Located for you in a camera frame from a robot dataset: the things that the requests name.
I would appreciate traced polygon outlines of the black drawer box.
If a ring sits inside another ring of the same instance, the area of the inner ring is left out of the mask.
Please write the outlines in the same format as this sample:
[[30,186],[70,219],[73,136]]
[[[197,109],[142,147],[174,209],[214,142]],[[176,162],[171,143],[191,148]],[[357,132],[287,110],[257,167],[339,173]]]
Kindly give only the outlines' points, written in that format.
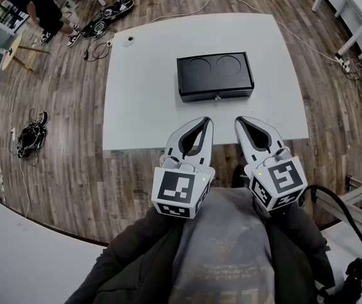
[[177,59],[178,91],[184,103],[248,98],[254,78],[245,52]]

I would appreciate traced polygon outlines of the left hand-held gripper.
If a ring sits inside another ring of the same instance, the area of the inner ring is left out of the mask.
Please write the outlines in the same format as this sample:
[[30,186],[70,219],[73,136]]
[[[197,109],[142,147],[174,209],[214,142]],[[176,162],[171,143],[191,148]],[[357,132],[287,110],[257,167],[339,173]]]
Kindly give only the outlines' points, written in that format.
[[216,174],[210,167],[213,137],[210,118],[194,119],[170,135],[153,175],[152,203],[158,213],[195,218]]

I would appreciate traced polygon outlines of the aluminium ladder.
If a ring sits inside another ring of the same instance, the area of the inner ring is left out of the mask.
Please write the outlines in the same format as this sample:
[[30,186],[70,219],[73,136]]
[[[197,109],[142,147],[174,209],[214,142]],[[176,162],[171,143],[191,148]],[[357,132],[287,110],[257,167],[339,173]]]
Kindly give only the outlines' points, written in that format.
[[326,192],[315,190],[311,191],[311,198],[314,203],[324,208],[337,218],[346,218],[344,208],[351,215],[355,223],[362,228],[362,181],[348,175],[346,177],[346,193],[339,196],[342,205],[329,196]]

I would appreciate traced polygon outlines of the person's grey shirt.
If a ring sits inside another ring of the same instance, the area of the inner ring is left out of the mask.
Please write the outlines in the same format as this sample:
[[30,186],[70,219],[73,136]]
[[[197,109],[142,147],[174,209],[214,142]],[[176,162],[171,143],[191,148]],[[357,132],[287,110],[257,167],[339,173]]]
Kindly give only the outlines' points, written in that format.
[[212,188],[184,224],[169,304],[275,304],[266,228],[246,188]]

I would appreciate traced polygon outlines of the person's right forearm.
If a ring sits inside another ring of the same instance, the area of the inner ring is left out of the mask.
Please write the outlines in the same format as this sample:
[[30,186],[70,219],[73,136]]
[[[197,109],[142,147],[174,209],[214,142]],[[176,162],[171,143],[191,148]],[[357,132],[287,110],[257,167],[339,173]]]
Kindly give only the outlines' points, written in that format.
[[319,294],[333,293],[339,282],[327,256],[330,248],[310,216],[297,203],[274,214],[256,198],[252,205],[269,240],[275,303],[317,304]]

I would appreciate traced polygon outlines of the black equipment case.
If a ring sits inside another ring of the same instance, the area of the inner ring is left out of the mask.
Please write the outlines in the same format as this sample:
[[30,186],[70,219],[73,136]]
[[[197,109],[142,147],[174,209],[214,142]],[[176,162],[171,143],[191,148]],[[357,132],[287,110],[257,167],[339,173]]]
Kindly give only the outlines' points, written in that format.
[[85,39],[97,38],[115,21],[127,15],[134,7],[134,0],[120,0],[101,9],[82,29]]

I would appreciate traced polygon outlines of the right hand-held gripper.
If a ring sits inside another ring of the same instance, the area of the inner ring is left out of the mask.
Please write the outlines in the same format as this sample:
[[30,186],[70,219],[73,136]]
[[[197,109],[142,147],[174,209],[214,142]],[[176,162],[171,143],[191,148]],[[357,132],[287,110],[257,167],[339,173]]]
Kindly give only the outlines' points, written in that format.
[[[259,204],[272,212],[298,201],[307,180],[299,158],[283,147],[277,130],[257,118],[239,116],[235,119],[235,133],[248,163],[244,172],[249,189]],[[272,155],[258,160],[257,154]]]

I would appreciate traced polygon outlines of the person's left forearm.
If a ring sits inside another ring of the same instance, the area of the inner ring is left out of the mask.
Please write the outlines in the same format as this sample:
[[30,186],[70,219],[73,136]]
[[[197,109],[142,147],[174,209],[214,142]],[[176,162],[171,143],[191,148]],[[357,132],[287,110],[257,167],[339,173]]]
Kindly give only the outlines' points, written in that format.
[[185,222],[150,208],[103,250],[64,304],[168,304]]

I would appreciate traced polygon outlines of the round wooden side table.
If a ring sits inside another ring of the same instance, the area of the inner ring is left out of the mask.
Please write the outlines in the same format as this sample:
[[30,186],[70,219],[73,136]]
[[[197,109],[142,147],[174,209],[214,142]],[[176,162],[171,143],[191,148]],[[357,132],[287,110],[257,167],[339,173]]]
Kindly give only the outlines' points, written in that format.
[[27,51],[32,51],[35,53],[44,53],[44,54],[49,54],[48,51],[45,51],[43,49],[36,49],[36,48],[32,48],[32,47],[26,47],[21,45],[21,41],[22,41],[22,34],[20,34],[11,44],[10,48],[5,52],[4,54],[4,59],[1,65],[1,70],[4,71],[7,69],[7,67],[9,66],[9,64],[13,61],[15,62],[17,65],[19,65],[20,67],[22,67],[24,70],[34,74],[36,77],[38,77],[38,75],[35,73],[35,71],[28,66],[28,64],[26,64],[25,62],[23,62],[22,60],[20,60],[16,54],[17,52],[21,49],[21,50],[27,50]]

